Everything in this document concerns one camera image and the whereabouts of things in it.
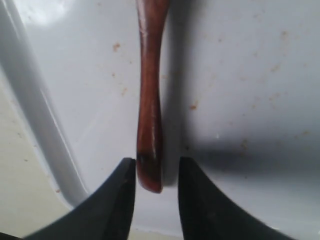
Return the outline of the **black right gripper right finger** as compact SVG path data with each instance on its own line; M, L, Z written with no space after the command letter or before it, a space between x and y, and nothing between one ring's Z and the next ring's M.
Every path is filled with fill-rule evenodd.
M181 157L178 208L185 240L288 240L230 200L190 157Z

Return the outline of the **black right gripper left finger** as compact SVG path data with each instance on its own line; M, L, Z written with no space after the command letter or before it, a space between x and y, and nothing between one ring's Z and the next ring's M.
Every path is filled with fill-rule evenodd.
M134 213L136 162L124 158L85 201L27 240L126 240Z

